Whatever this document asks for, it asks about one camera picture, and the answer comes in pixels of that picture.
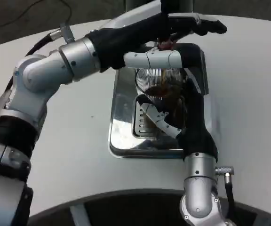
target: silver cylinder joint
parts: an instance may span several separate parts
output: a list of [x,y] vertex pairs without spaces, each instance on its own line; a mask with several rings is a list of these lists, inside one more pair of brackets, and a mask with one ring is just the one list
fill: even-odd
[[74,81],[79,81],[100,70],[95,47],[88,38],[62,46],[59,51],[70,66]]
[[204,153],[193,153],[184,160],[185,206],[194,218],[204,218],[212,211],[212,188],[215,180],[215,158]]
[[184,160],[186,165],[186,178],[207,177],[215,179],[215,158],[204,153],[193,153]]

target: black cable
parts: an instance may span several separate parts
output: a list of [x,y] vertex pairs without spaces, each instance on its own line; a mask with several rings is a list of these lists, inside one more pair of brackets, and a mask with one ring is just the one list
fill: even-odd
[[[6,22],[6,23],[4,23],[4,24],[1,24],[0,25],[0,27],[4,27],[4,26],[6,26],[6,25],[9,25],[9,24],[12,24],[12,23],[14,23],[15,21],[17,21],[17,20],[19,20],[20,18],[22,18],[22,16],[23,15],[25,15],[33,6],[35,6],[36,4],[38,4],[38,3],[40,3],[40,2],[42,2],[42,1],[44,1],[44,0],[38,0],[38,1],[36,1],[36,2],[34,2],[34,3],[32,3],[31,5],[29,5],[16,19],[14,19],[14,20],[11,20],[11,21],[8,21],[8,22]],[[71,17],[72,17],[72,8],[71,8],[71,6],[66,2],[66,1],[64,1],[64,0],[59,0],[61,3],[63,3],[68,9],[69,9],[69,15],[68,15],[68,17],[67,17],[67,19],[65,20],[65,22],[66,23],[68,23],[69,21],[70,21],[70,19],[71,19]]]
[[242,226],[242,223],[240,222],[236,212],[236,205],[233,195],[233,184],[225,184],[225,191],[229,203],[229,210],[226,215],[226,218],[233,221],[237,226]]
[[[33,53],[35,53],[37,50],[41,49],[43,46],[47,45],[49,42],[52,42],[53,40],[51,39],[50,33],[47,34],[45,37],[43,37],[41,40],[39,40],[34,46],[33,48],[26,54],[26,56],[28,55],[32,55]],[[8,82],[8,85],[5,89],[5,92],[8,91],[9,89],[11,89],[11,86],[13,85],[13,76],[11,77],[10,81]]]
[[72,8],[71,8],[71,6],[66,1],[64,1],[64,0],[59,0],[59,1],[62,2],[69,9],[69,11],[70,11],[68,18],[65,20],[66,23],[69,23],[72,15],[73,15]]
[[38,0],[38,1],[34,2],[34,3],[32,3],[16,19],[8,21],[8,22],[6,22],[4,24],[1,24],[0,27],[9,25],[9,24],[14,23],[15,21],[19,20],[23,15],[25,15],[29,11],[29,9],[31,9],[33,6],[35,6],[36,4],[38,4],[38,3],[42,2],[42,1],[44,1],[44,0]]

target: robotic arm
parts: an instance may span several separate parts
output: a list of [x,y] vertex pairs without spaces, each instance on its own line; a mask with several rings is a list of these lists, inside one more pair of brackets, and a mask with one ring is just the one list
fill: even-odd
[[[168,39],[171,34],[189,34],[195,32],[205,35],[208,32],[225,33],[226,27],[218,20],[196,14],[163,14],[159,13],[129,26],[119,29],[103,28],[92,31],[84,38],[74,38],[66,30],[62,33],[68,44],[54,50],[48,57],[30,55],[23,58],[13,72],[13,86],[0,97],[0,226],[24,226],[27,223],[32,201],[32,189],[27,186],[27,178],[31,170],[30,158],[35,143],[39,138],[47,114],[47,102],[57,92],[61,84],[79,81],[98,71],[104,72],[109,67],[119,69],[124,66],[140,68],[185,68],[193,65],[195,56],[188,48],[176,48],[166,51],[137,52],[141,45],[151,40]],[[178,140],[191,136],[191,130]],[[191,149],[188,144],[183,147]],[[193,189],[195,193],[205,188],[212,188],[215,168],[214,156],[200,161],[204,152],[196,158],[195,151],[189,151],[187,162],[188,178],[185,180],[185,201],[181,202],[182,210],[188,210],[187,199]],[[201,180],[195,183],[192,166],[200,164]],[[190,205],[196,201],[201,212],[188,210],[188,216],[204,218],[210,213],[208,208],[218,207],[216,199],[196,199],[190,196]]]

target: gray floor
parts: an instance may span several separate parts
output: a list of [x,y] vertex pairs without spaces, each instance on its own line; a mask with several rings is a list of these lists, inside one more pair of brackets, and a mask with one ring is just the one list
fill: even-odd
[[[0,0],[0,24],[14,20],[37,0]],[[65,0],[70,24],[113,18],[124,12],[124,0]],[[271,20],[271,0],[196,0],[195,11]],[[15,23],[0,28],[0,44],[57,28],[69,14],[60,0],[43,0]]]

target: dark floor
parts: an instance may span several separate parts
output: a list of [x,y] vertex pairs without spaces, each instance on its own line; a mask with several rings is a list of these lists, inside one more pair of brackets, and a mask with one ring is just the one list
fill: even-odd
[[[0,24],[17,18],[38,0],[0,0]],[[69,15],[63,0],[42,0],[15,23],[0,27],[0,44],[57,28]],[[125,10],[125,0],[65,0],[72,8],[70,24],[113,18]],[[196,0],[204,14],[244,16],[271,20],[271,0]]]
[[[92,226],[186,226],[179,212],[180,199],[177,194],[120,195],[87,202],[84,206]],[[226,201],[221,202],[225,208]],[[257,226],[255,213],[237,208],[237,215],[242,226]],[[28,226],[54,225],[75,226],[70,210],[56,212]],[[262,225],[271,226],[264,221]]]

